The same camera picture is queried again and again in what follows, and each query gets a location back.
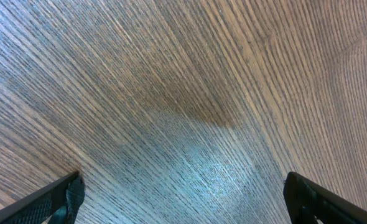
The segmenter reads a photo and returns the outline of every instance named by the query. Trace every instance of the wooden surface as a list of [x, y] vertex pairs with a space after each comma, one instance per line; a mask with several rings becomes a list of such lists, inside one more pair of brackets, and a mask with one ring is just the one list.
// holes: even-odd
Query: wooden surface
[[367, 0], [0, 1], [0, 209], [77, 169], [77, 223], [367, 210]]

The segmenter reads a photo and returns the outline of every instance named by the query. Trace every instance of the textured wood surface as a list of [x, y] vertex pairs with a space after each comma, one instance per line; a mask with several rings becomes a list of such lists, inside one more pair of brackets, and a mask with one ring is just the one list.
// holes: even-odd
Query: textured wood surface
[[77, 223], [367, 210], [367, 1], [0, 1], [0, 209], [77, 169]]

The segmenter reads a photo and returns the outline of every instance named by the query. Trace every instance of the black object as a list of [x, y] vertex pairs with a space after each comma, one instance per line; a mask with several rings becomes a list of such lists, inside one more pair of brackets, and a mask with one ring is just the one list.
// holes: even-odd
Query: black object
[[293, 224], [367, 223], [366, 211], [295, 172], [287, 175], [283, 194]]
[[0, 210], [0, 223], [37, 224], [52, 215], [48, 224], [72, 224], [84, 196], [82, 178], [72, 172]]

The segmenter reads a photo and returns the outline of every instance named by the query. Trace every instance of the wood grain pattern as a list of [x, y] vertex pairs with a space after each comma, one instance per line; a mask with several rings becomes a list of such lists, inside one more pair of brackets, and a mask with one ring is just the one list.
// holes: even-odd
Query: wood grain pattern
[[77, 169], [77, 223], [367, 210], [367, 0], [0, 1], [0, 209]]

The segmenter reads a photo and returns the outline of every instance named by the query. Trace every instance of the brown wood grain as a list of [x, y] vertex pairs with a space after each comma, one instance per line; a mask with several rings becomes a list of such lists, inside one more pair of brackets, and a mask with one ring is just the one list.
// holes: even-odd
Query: brown wood grain
[[0, 1], [0, 209], [73, 170], [77, 223], [367, 210], [367, 0]]

